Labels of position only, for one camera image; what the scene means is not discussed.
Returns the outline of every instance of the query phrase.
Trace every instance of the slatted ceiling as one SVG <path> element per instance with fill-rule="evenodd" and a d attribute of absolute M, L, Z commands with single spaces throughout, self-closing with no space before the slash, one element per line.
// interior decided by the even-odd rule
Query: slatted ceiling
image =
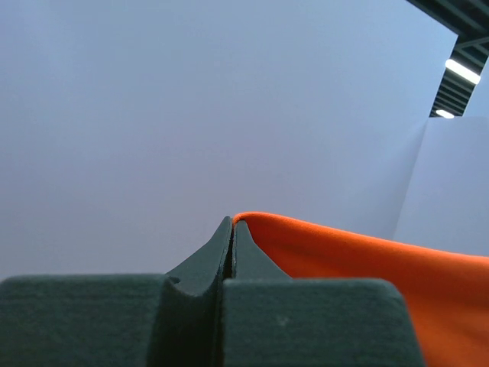
<path fill-rule="evenodd" d="M 453 60 L 481 74 L 489 56 L 489 0 L 407 0 L 458 35 Z M 474 84 L 446 70 L 430 117 L 437 109 L 463 115 Z"/>

